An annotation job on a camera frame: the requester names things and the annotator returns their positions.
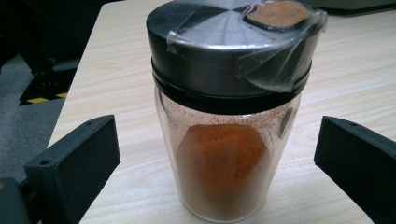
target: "orange powder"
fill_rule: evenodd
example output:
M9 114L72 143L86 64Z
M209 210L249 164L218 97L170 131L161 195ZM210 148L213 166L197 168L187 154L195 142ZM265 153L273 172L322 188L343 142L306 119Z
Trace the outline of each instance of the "orange powder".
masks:
M266 176L267 153L259 132L249 125L191 126L176 152L185 203L219 219L251 211Z

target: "gray carpet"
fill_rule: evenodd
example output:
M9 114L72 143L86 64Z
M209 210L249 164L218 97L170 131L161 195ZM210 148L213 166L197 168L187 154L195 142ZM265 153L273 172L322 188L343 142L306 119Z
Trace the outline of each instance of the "gray carpet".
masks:
M20 97L33 79L20 55L1 68L0 75L0 177L21 182L23 165L45 150L64 99L35 105L19 105Z

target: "glass jar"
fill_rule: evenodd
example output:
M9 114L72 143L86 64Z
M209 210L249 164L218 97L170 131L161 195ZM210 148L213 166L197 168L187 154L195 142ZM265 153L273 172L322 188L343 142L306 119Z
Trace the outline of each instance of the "glass jar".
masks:
M217 222L248 217L264 203L300 104L219 115L180 105L155 90L163 138L182 202Z
M325 23L295 1L177 0L150 13L157 112L194 214L234 222L263 204Z

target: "light wood tabletop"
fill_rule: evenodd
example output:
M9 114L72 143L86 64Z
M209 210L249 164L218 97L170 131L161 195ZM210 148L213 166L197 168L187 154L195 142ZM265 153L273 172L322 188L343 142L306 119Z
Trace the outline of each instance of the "light wood tabletop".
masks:
M146 18L165 2L103 6L50 139L115 115L121 164L81 223L205 223L177 196L154 105ZM395 10L329 17L265 205L242 223L372 223L313 158L323 116L396 140L395 22Z

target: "black lid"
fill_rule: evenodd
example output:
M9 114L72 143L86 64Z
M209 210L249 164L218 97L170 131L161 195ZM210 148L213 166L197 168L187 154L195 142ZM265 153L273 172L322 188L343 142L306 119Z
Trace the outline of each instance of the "black lid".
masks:
M265 1L173 1L147 19L157 86L187 107L217 114L246 114L293 99L307 81L326 13L298 27L263 29L244 20Z

